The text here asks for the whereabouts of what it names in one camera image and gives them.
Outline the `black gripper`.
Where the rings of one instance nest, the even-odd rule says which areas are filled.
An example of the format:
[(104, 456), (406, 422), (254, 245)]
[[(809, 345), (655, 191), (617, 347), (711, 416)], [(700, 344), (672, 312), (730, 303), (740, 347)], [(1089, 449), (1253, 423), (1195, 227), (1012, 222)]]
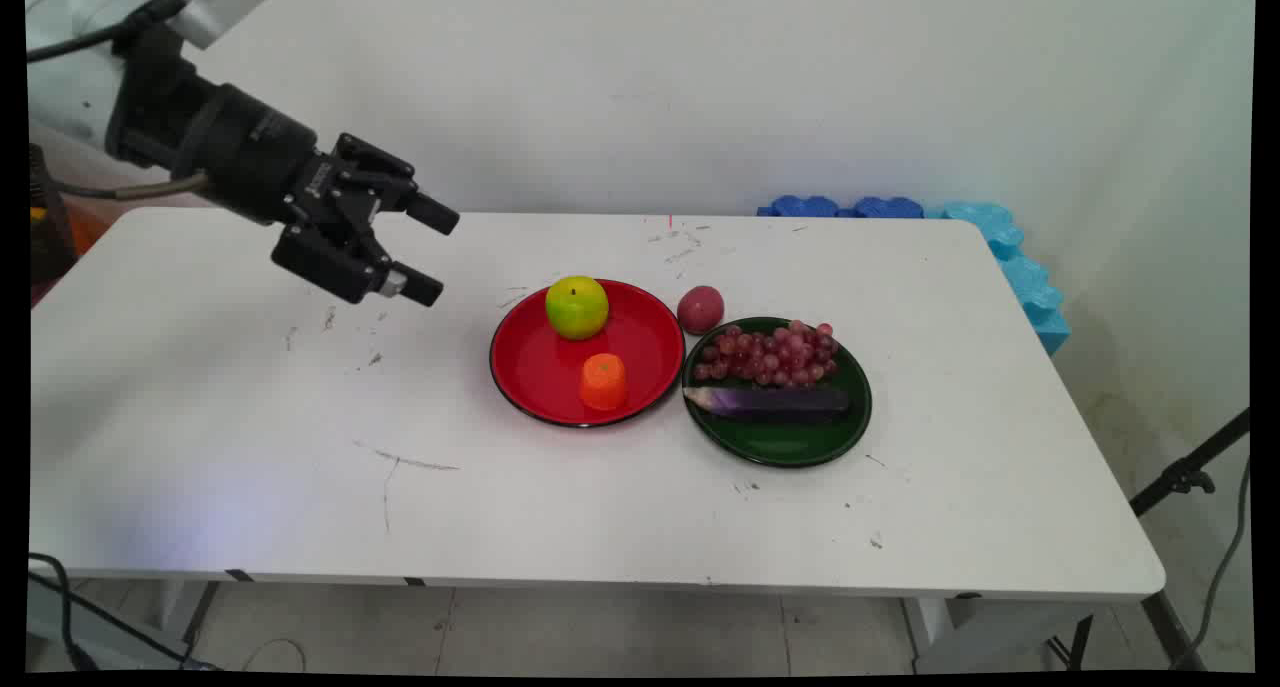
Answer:
[[(443, 281), (390, 258), (372, 228), (372, 209), (339, 207), (306, 192), (332, 159), (310, 127), (234, 84), (215, 84), (180, 54), (184, 41), (150, 26), (111, 43), (123, 63), (120, 90), (108, 122), (110, 157), (163, 168), (173, 180), (204, 175), (197, 194), (260, 225), (282, 223), (271, 262), (347, 303), (366, 296), (404, 298), (431, 307)], [(379, 210), (406, 212), (451, 235), (460, 212), (420, 189), (416, 169), (353, 134), (335, 143), (337, 186), (371, 192)]]

